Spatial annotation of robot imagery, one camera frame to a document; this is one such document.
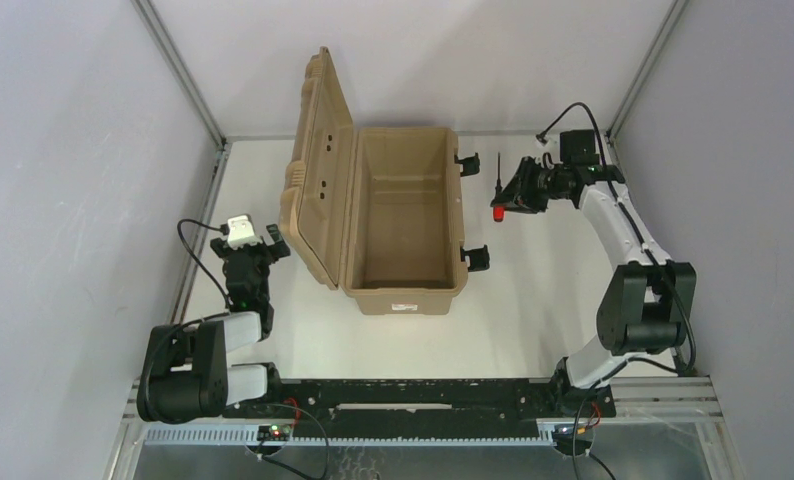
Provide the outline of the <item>red black screwdriver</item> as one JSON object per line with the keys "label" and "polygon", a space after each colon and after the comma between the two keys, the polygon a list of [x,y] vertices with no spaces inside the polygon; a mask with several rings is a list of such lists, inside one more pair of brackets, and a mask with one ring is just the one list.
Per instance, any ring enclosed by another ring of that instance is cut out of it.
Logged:
{"label": "red black screwdriver", "polygon": [[491,208],[492,208],[492,218],[496,223],[500,223],[505,218],[505,207],[500,205],[498,202],[497,197],[503,191],[502,185],[502,175],[501,175],[501,153],[497,153],[497,171],[496,171],[496,181],[494,187],[494,197],[491,201]]}

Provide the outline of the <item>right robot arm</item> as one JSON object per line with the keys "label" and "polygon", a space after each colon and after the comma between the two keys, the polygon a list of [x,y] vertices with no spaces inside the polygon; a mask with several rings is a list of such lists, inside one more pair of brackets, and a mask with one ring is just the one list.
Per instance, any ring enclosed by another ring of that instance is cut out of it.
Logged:
{"label": "right robot arm", "polygon": [[584,215],[614,268],[596,312],[595,336],[563,358],[551,378],[555,409],[574,413],[627,365],[653,364],[666,350],[687,346],[689,356],[662,370],[692,371],[696,271],[675,261],[641,224],[620,170],[601,162],[553,164],[524,157],[509,182],[496,182],[490,207],[500,222],[508,213],[543,213],[555,200],[571,201]]}

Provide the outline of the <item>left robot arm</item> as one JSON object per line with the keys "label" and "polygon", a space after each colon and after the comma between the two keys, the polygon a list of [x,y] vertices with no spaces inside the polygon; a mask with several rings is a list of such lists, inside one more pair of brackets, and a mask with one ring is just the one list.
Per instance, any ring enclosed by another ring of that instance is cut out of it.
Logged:
{"label": "left robot arm", "polygon": [[217,230],[210,247],[222,262],[225,307],[152,329],[136,397],[144,421],[182,424],[217,417],[242,401],[271,402],[278,396],[280,376],[273,363],[234,365],[228,356],[272,333],[270,267],[290,249],[277,225],[267,226],[272,241],[266,243],[246,215]]}

